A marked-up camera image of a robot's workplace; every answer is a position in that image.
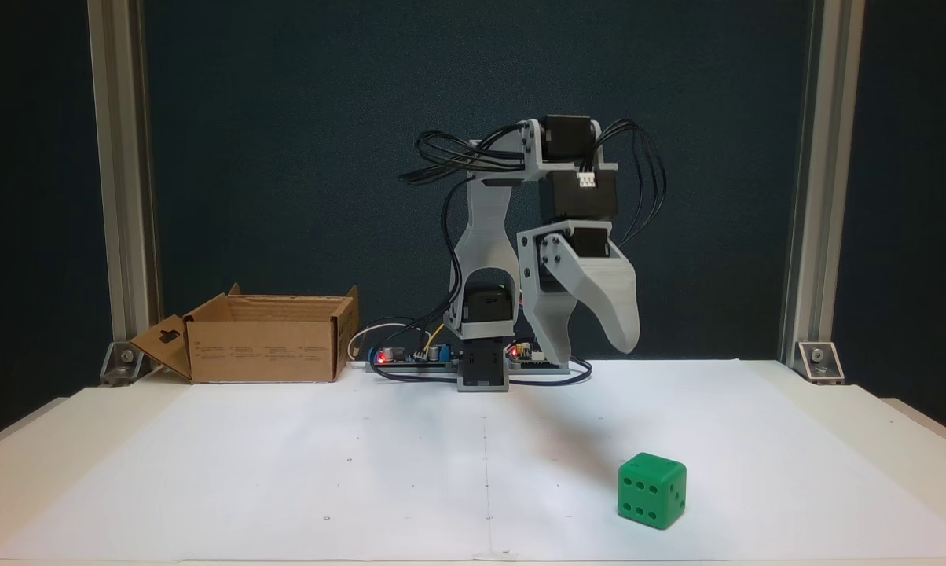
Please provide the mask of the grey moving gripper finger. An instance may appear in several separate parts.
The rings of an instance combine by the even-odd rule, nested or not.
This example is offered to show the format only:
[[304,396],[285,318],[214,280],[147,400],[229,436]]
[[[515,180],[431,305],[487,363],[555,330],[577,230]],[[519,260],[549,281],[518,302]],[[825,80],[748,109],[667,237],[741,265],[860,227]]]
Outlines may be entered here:
[[[607,257],[608,251],[597,237],[575,233],[569,237],[571,246],[581,257]],[[623,255],[621,276],[553,276],[566,287],[577,305],[583,304],[601,323],[609,343],[620,352],[631,352],[640,337],[640,316],[637,304],[637,276],[633,265]]]

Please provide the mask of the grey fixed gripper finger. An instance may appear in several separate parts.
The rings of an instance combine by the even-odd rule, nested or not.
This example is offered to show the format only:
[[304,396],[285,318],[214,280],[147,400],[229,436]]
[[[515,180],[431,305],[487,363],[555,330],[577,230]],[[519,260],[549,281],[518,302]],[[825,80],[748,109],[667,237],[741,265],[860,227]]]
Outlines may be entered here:
[[533,327],[535,340],[550,362],[567,365],[571,358],[569,322],[577,298],[551,274],[523,270],[521,275],[523,314]]

